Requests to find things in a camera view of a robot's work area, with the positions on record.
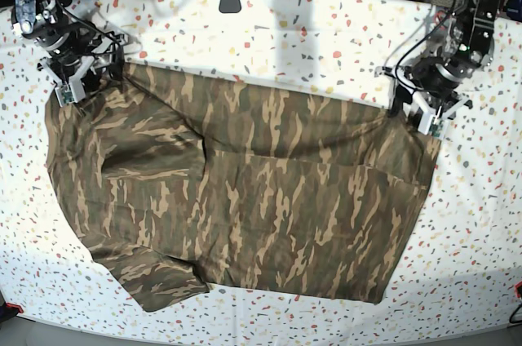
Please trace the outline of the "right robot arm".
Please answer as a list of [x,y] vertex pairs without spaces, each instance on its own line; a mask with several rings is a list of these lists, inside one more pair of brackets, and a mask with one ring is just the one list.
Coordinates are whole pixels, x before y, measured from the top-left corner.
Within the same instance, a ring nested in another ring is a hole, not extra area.
[[72,0],[15,0],[11,23],[19,37],[48,54],[38,70],[57,86],[90,90],[104,75],[122,79],[125,37],[74,15]]

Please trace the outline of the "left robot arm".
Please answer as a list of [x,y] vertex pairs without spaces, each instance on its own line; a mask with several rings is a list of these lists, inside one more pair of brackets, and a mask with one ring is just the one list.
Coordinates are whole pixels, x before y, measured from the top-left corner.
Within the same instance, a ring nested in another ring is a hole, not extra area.
[[457,104],[456,89],[493,60],[494,23],[502,0],[453,0],[433,29],[386,68],[395,79],[390,114],[397,115],[415,96],[437,113]]

